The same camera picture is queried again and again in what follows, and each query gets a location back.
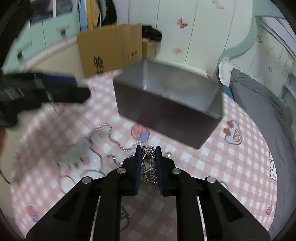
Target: wardrobe door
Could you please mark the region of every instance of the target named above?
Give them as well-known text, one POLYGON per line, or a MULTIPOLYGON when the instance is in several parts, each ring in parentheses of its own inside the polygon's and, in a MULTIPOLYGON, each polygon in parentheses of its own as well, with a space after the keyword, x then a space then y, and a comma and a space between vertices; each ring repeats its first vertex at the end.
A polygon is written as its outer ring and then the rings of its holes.
POLYGON ((42 22, 23 29, 18 38, 13 41, 7 54, 5 67, 7 70, 16 69, 33 54, 45 49, 42 22))
POLYGON ((64 14, 44 21, 43 29, 47 47, 66 37, 77 35, 80 30, 78 13, 64 14))
POLYGON ((185 63, 197 0, 160 0, 157 29, 163 33, 157 59, 185 63))
POLYGON ((199 0, 186 64, 212 76, 223 53, 235 0, 199 0))
POLYGON ((129 0, 128 23, 141 23, 156 28, 159 0, 129 0))

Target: bed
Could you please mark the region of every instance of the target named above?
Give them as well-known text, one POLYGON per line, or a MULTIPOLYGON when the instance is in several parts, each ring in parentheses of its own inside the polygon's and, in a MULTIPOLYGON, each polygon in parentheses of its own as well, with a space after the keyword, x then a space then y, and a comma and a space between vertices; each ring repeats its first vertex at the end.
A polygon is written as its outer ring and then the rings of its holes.
POLYGON ((296 155, 292 115, 270 90, 237 69, 231 73, 234 100, 256 123, 264 136, 277 172, 277 208, 269 229, 275 238, 296 208, 296 155))
MULTIPOLYGON (((29 124, 11 188, 23 236, 83 176, 99 178, 118 168, 111 154, 120 163, 134 153, 122 151, 112 140, 123 147, 160 145, 164 155, 192 176, 216 177, 268 230, 277 205, 276 168, 246 112, 223 94, 223 120, 196 150, 119 116, 112 83, 116 74, 86 79, 92 95, 84 105, 45 105, 29 124), (102 130, 92 132, 96 127, 102 130)), ((141 185, 135 198, 124 197, 121 239, 176 240, 175 199, 161 197, 152 184, 141 185)))

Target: silver necklace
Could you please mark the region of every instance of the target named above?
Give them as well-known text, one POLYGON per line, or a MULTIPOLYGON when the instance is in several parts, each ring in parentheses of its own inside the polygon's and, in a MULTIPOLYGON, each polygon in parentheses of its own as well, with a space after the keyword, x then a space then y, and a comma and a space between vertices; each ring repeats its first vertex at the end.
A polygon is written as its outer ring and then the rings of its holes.
MULTIPOLYGON (((110 130, 108 131, 108 138, 111 142, 115 143, 122 151, 130 151, 132 149, 135 149, 138 145, 140 145, 142 147, 142 164, 141 164, 141 176, 140 179, 147 183, 147 182, 151 182, 152 184, 157 185, 157 176, 156 176, 156 163, 155 163, 155 148, 153 146, 147 147, 147 142, 145 141, 139 141, 136 142, 134 144, 132 144, 130 147, 128 148, 124 148, 122 147, 122 145, 114 140, 111 137, 112 134, 112 126, 109 123, 103 123, 97 127, 95 127, 89 134, 88 136, 88 141, 90 143, 92 143, 92 136, 98 132, 103 130, 104 128, 109 127, 110 130)), ((123 162, 117 162, 116 158, 113 154, 108 154, 106 156, 107 159, 109 159, 110 157, 112 157, 113 161, 118 164, 118 165, 122 165, 123 162)))

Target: metal chain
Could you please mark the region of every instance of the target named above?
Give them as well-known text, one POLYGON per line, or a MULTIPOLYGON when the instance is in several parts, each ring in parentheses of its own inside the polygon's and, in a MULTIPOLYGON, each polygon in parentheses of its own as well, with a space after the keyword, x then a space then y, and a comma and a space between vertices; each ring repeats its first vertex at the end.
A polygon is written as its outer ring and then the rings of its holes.
MULTIPOLYGON (((112 134, 112 126, 109 124, 109 123, 103 123, 97 127, 95 127, 89 134, 88 136, 88 140, 89 142, 92 142, 91 138, 92 136, 98 132, 98 131, 101 131, 102 129, 106 128, 106 127, 109 127, 110 130, 108 132, 108 138, 111 142, 115 143, 116 145, 118 145, 118 147, 122 150, 122 151, 130 151, 132 149, 135 149, 137 147, 137 145, 140 145, 142 147, 142 164, 141 164, 141 176, 140 176, 140 179, 147 183, 147 182, 151 182, 152 184, 156 185, 158 187, 158 184, 157 184, 157 175, 156 175, 156 160, 155 160, 155 148, 153 146, 150 146, 149 148, 152 151, 153 155, 147 155, 145 153, 145 151, 143 150, 145 147, 147 147, 147 144, 145 141, 139 141, 139 142, 136 142, 134 144, 132 144, 132 146, 128 147, 128 148, 124 148, 120 145, 120 143, 114 139, 112 139, 111 137, 111 134, 112 134), (145 163, 144 161, 146 159, 149 159, 149 169, 146 168, 145 166, 145 163)), ((113 154, 108 154, 106 156, 107 159, 109 159, 110 157, 112 157, 113 161, 118 164, 118 165, 122 165, 123 162, 117 162, 116 161, 116 158, 113 154)))
MULTIPOLYGON (((93 136, 96 132, 101 131, 102 129, 104 129, 104 128, 106 128, 106 127, 109 127, 109 128, 110 128, 110 130, 108 131, 108 138, 109 138, 109 140, 110 140, 111 142, 115 143, 115 144, 116 144, 116 145, 117 145, 122 151, 130 151, 130 150, 136 148, 137 145, 140 145, 140 146, 146 146, 146 142, 145 142, 145 141, 139 141, 139 142, 136 142, 136 143, 132 144, 132 145, 131 145, 130 147, 128 147, 128 148, 124 148, 124 147, 122 147, 118 141, 112 139, 112 137, 111 137, 111 134, 112 134, 112 131, 113 131, 112 126, 111 126, 109 123, 106 123, 106 122, 104 122, 103 124, 101 124, 101 125, 95 127, 95 128, 90 132, 90 134, 89 134, 89 136, 88 136, 87 139, 91 142, 91 138, 92 138, 92 136, 93 136)), ((123 162, 117 162, 115 156, 112 155, 112 154, 108 154, 108 155, 106 156, 107 159, 109 159, 110 157, 112 157, 113 161, 114 161, 116 164, 118 164, 118 165, 122 165, 122 164, 123 164, 123 162)))

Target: screw head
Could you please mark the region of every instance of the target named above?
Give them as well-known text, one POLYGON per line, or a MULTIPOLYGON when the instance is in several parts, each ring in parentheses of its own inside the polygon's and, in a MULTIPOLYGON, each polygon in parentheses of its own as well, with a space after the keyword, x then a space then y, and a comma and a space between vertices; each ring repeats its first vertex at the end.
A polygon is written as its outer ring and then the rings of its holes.
POLYGON ((174 168, 174 169, 172 170, 172 173, 173 173, 173 174, 180 174, 180 173, 181 173, 181 170, 180 170, 179 168, 174 168))
POLYGON ((117 172, 118 172, 119 174, 123 174, 123 173, 126 172, 126 169, 125 169, 124 167, 120 167, 120 168, 117 169, 117 172))
POLYGON ((85 178, 82 179, 82 182, 84 184, 89 184, 91 182, 91 178, 90 177, 85 177, 85 178))
POLYGON ((170 152, 167 152, 167 153, 165 154, 165 157, 167 157, 167 158, 172 158, 172 156, 173 156, 173 154, 170 153, 170 152))
POLYGON ((207 177, 207 181, 209 183, 214 183, 216 181, 216 178, 214 178, 214 177, 207 177))

